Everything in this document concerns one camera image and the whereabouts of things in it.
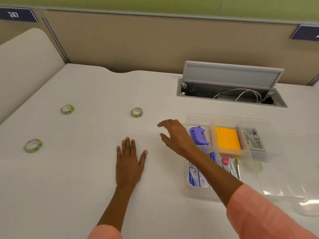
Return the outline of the person's right hand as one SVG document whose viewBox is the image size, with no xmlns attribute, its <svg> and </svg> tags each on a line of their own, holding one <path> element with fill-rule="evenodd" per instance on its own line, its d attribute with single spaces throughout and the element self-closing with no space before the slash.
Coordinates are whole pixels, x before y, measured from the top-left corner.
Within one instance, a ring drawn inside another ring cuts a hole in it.
<svg viewBox="0 0 319 239">
<path fill-rule="evenodd" d="M 197 146 L 189 136 L 186 128 L 180 123 L 179 120 L 163 120 L 157 124 L 158 127 L 164 127 L 168 133 L 169 138 L 175 142 L 175 149 L 173 150 L 178 155 L 189 159 L 192 153 L 198 150 Z"/>
</svg>

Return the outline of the person's left hand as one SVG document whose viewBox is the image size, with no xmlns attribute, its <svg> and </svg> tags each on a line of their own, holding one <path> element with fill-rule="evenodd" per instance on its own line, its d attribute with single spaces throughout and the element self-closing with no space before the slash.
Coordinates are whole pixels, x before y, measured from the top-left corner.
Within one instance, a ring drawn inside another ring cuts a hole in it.
<svg viewBox="0 0 319 239">
<path fill-rule="evenodd" d="M 125 158 L 125 139 L 122 140 L 121 160 L 116 163 L 116 185 L 120 189 L 133 190 L 140 181 L 143 170 L 139 168 L 139 160 L 136 151 L 135 140 L 130 140 L 131 155 Z"/>
</svg>

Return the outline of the person's left forearm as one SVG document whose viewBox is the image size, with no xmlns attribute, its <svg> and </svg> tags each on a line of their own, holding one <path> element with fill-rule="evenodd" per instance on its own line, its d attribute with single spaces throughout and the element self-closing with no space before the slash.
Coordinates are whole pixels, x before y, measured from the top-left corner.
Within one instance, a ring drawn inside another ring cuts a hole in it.
<svg viewBox="0 0 319 239">
<path fill-rule="evenodd" d="M 123 239 L 124 218 L 135 185 L 117 186 L 114 195 L 87 239 Z"/>
</svg>

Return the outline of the person's right forearm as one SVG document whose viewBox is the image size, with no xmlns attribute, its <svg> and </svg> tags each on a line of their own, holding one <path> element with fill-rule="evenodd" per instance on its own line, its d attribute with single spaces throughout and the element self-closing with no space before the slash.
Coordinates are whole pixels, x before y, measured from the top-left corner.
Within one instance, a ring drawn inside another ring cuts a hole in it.
<svg viewBox="0 0 319 239">
<path fill-rule="evenodd" d="M 196 146 L 182 148 L 179 153 L 207 179 L 240 239 L 319 239 Z"/>
</svg>

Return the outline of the purple stapler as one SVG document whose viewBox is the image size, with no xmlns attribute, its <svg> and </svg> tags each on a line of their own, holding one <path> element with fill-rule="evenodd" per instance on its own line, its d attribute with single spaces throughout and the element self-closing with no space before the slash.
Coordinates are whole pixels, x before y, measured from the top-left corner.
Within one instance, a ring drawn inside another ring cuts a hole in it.
<svg viewBox="0 0 319 239">
<path fill-rule="evenodd" d="M 205 129 L 201 126 L 191 127 L 189 129 L 189 134 L 196 145 L 208 146 L 210 144 L 206 139 Z"/>
</svg>

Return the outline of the white and blue small boxes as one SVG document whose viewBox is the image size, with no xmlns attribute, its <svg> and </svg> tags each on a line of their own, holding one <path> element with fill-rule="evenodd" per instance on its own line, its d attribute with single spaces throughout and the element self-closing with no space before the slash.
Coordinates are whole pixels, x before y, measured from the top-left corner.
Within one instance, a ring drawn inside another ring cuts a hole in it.
<svg viewBox="0 0 319 239">
<path fill-rule="evenodd" d="M 189 162 L 189 183 L 194 187 L 211 188 L 206 178 L 191 162 Z"/>
</svg>

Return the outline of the yellow sticky note pad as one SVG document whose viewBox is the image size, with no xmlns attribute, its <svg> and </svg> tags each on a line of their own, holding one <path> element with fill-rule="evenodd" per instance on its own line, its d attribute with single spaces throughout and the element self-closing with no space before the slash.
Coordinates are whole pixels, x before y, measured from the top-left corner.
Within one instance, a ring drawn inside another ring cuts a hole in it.
<svg viewBox="0 0 319 239">
<path fill-rule="evenodd" d="M 241 150 L 236 129 L 216 126 L 215 130 L 219 148 Z"/>
</svg>

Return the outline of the silver binder clips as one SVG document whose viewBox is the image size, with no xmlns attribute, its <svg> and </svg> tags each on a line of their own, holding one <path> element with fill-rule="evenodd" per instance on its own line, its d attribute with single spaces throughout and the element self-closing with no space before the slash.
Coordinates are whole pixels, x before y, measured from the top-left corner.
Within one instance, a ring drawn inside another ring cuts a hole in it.
<svg viewBox="0 0 319 239">
<path fill-rule="evenodd" d="M 229 171 L 234 177 L 241 180 L 238 158 L 229 161 Z"/>
</svg>

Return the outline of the clear plastic organizer tray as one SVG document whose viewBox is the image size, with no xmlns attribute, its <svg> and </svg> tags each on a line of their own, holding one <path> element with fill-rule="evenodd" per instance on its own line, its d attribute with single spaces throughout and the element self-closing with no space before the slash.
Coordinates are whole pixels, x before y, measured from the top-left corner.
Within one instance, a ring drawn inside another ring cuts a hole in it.
<svg viewBox="0 0 319 239">
<path fill-rule="evenodd" d="M 200 148 L 204 153 L 214 152 L 216 154 L 216 163 L 221 167 L 222 157 L 228 157 L 229 160 L 238 158 L 241 181 L 262 194 L 263 192 L 260 178 L 257 173 L 252 173 L 247 169 L 247 162 L 252 161 L 253 159 L 285 156 L 280 140 L 278 139 L 278 134 L 276 133 L 273 125 L 267 120 L 190 113 L 186 115 L 183 126 L 187 129 L 188 133 L 191 127 L 201 126 L 204 128 L 206 139 L 210 144 L 208 146 L 198 145 L 197 147 Z M 241 150 L 219 148 L 215 130 L 216 126 L 236 129 Z M 245 144 L 244 136 L 241 130 L 242 127 L 257 128 L 262 143 L 265 147 L 265 152 L 249 150 L 248 146 Z"/>
</svg>

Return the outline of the white labelled box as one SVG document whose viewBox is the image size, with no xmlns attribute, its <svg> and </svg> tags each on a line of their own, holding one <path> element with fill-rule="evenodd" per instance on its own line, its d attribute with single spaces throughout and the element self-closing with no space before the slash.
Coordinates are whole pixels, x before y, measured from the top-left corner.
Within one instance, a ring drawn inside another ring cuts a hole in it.
<svg viewBox="0 0 319 239">
<path fill-rule="evenodd" d="M 244 136 L 245 144 L 248 146 L 249 150 L 258 152 L 266 151 L 257 128 L 242 127 L 241 130 Z"/>
</svg>

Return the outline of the beige partition panel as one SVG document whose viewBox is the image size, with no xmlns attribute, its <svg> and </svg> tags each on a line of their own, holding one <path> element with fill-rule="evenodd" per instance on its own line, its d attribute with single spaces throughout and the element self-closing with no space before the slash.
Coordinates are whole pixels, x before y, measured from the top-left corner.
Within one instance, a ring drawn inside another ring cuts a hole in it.
<svg viewBox="0 0 319 239">
<path fill-rule="evenodd" d="M 283 68 L 280 83 L 319 75 L 319 42 L 291 40 L 297 25 L 45 11 L 73 64 L 182 74 L 185 61 Z"/>
</svg>

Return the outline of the clear plastic lid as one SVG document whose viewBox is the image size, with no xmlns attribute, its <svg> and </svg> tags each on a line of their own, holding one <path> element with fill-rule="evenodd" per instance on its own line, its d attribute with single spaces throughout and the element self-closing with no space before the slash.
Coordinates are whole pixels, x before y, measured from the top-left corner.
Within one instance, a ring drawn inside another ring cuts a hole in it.
<svg viewBox="0 0 319 239">
<path fill-rule="evenodd" d="M 286 156 L 256 160 L 264 167 L 258 176 L 265 197 L 273 202 L 290 204 L 301 216 L 319 218 L 319 188 L 313 185 L 315 180 L 304 177 Z"/>
</svg>

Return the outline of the navy desk number sign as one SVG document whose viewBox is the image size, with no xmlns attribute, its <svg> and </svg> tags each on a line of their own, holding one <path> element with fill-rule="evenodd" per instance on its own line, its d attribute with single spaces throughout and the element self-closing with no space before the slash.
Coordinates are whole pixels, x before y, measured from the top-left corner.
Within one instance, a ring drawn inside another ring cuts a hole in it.
<svg viewBox="0 0 319 239">
<path fill-rule="evenodd" d="M 29 8 L 0 7 L 0 20 L 38 23 L 33 11 Z"/>
<path fill-rule="evenodd" d="M 293 33 L 291 40 L 319 41 L 319 24 L 301 24 Z"/>
</svg>

